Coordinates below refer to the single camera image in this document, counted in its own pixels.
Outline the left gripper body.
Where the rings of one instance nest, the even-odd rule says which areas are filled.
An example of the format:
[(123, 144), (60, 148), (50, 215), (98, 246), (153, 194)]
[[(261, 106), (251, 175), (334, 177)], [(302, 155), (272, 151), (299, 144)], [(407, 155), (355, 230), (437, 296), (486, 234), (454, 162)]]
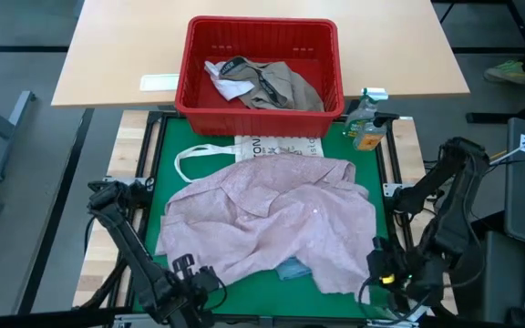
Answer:
[(164, 271), (169, 287), (158, 293), (152, 319), (173, 328), (210, 328), (214, 325), (212, 310), (205, 307), (209, 294), (221, 287), (221, 281), (211, 266), (202, 266), (188, 279), (180, 279)]

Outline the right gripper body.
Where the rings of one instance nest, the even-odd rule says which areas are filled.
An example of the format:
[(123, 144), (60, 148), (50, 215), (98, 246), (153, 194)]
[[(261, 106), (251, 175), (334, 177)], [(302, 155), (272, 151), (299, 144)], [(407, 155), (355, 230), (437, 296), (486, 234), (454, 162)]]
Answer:
[(367, 256), (371, 278), (389, 291), (435, 307), (444, 298), (446, 260), (438, 247), (373, 250)]

